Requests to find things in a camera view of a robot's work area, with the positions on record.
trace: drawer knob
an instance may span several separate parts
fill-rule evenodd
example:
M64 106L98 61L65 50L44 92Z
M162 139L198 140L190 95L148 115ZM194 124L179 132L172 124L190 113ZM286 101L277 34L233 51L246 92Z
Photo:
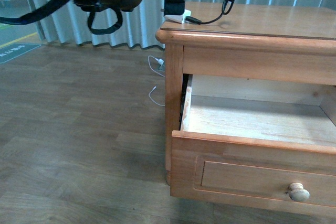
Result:
M289 197L296 202L304 202L309 199L309 192L303 188L301 183L292 183L289 185Z

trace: nightstand top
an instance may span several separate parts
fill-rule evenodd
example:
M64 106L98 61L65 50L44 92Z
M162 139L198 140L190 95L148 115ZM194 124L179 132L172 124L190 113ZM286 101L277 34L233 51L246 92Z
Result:
M216 18L220 3L187 2L192 16ZM232 11L209 25L166 21L161 30L336 40L336 11L327 8L235 4Z

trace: floor mat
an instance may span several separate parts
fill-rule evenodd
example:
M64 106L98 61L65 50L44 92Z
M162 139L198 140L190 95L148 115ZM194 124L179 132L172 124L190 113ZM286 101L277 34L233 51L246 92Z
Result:
M41 44L13 43L7 47L0 48L0 64L13 60L40 46Z

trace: drawer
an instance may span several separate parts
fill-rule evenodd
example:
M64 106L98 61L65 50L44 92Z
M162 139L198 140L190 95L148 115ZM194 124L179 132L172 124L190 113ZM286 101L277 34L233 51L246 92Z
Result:
M334 86L191 76L171 194L336 217L335 116ZM290 198L292 183L306 201Z

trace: white curtain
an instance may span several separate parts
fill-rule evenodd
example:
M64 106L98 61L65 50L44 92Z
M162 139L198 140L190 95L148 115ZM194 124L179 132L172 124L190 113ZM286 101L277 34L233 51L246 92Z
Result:
M48 0L29 0L32 9ZM223 0L187 0L198 2L222 2ZM258 5L314 6L336 9L336 0L236 0L237 3ZM93 45L109 43L111 46L127 44L129 47L140 45L164 47L155 39L155 33L163 23L163 0L143 0L131 13L123 13L123 26L111 35L93 35L87 28L88 13L69 2L66 6L41 20L38 32L48 42L58 40L61 43L75 42ZM113 11L105 10L96 15L93 28L101 29L113 25L116 17Z

